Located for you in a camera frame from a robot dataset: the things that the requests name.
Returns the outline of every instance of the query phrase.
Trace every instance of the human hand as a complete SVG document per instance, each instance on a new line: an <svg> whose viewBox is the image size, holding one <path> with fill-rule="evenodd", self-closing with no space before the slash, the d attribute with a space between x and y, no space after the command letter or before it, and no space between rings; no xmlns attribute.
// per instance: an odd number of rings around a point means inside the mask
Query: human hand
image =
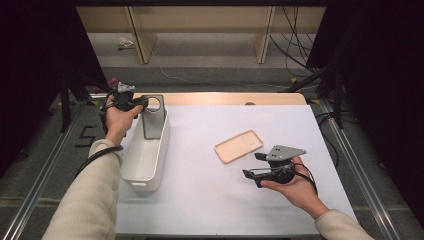
<svg viewBox="0 0 424 240"><path fill-rule="evenodd" d="M107 103L111 103L114 100L113 97L109 97ZM110 107L106 110L106 125L108 128L106 139L110 140L118 146L121 144L122 139L125 137L125 133L131 128L134 117L137 116L143 110L143 107L138 105L135 106L128 112L123 112L116 107Z"/></svg>
<svg viewBox="0 0 424 240"><path fill-rule="evenodd" d="M293 163L303 164L303 161L300 157L294 157ZM309 172L303 166L295 165L295 169L296 172L310 177ZM261 185L265 188L269 188L283 194L293 205L303 209L314 219L317 219L319 216L328 211L328 208L318 198L318 195L311 183L300 176L296 175L293 180L287 184L263 180L261 181Z"/></svg>

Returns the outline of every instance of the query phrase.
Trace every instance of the sleeve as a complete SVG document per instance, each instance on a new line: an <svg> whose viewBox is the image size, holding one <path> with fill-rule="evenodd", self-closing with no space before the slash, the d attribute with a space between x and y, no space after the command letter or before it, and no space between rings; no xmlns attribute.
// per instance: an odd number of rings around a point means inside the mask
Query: sleeve
<svg viewBox="0 0 424 240"><path fill-rule="evenodd" d="M113 147L106 139L93 143L90 155ZM43 239L115 239L116 203L122 151L89 164L68 188Z"/></svg>
<svg viewBox="0 0 424 240"><path fill-rule="evenodd" d="M318 232L328 240L373 239L359 224L338 210L329 210L315 220Z"/></svg>

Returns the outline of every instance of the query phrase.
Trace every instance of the table surface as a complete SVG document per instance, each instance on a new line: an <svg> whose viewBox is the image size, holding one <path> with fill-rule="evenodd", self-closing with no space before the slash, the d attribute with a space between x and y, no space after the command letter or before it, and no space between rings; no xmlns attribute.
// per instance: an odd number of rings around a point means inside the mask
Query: table surface
<svg viewBox="0 0 424 240"><path fill-rule="evenodd" d="M257 100L267 96L259 94ZM165 103L167 101L172 102L165 96ZM171 132L161 186L155 192L135 192L121 180L118 235L293 237L318 234L309 215L291 205L281 194L258 189L242 173L242 169L263 168L268 164L257 161L253 153L224 164L215 153L216 144L250 129L264 142L257 152L268 153L276 144L305 149L307 153L302 159L315 177L321 199L330 208L355 218L310 106L168 104L166 108ZM124 147L130 144L136 124L134 121L127 133Z"/></svg>

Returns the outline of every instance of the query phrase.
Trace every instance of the white plastic bin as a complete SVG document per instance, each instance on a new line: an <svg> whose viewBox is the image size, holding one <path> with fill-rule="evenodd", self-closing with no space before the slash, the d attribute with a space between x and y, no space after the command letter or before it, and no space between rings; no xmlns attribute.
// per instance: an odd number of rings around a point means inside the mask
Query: white plastic bin
<svg viewBox="0 0 424 240"><path fill-rule="evenodd" d="M135 191L155 191L160 186L170 133L168 111L160 139L145 139L143 119L139 119L121 167L121 177Z"/></svg>

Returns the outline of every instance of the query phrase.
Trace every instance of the black device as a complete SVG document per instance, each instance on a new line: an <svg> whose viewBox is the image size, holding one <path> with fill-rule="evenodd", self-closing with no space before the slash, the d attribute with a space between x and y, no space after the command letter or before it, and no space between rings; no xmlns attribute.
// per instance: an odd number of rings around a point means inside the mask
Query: black device
<svg viewBox="0 0 424 240"><path fill-rule="evenodd" d="M292 161L293 157L305 153L306 150L303 149L275 145L268 154L255 153L256 159L267 161L270 166L269 168L243 170L243 174L246 178L254 180L258 188L262 187L262 180L270 180L281 184L286 184L289 183L295 175L298 175L308 180L314 187L315 192L318 192L312 174L311 179L299 172L296 172L295 165L301 165L306 168L309 173L311 173L309 169L303 164L295 164Z"/></svg>
<svg viewBox="0 0 424 240"><path fill-rule="evenodd" d="M149 105L149 98L145 96L141 96L138 98L134 97L134 92L131 90L135 89L134 86L129 86L126 84L122 84L121 82L118 84L116 89L111 90L107 95L103 105L100 107L100 120L102 121L102 127L105 133L107 133L107 125L106 125L106 110L110 107L116 107L121 111L128 112L133 109L137 105L143 106L144 111ZM110 96L113 96L113 102L107 103L107 100Z"/></svg>

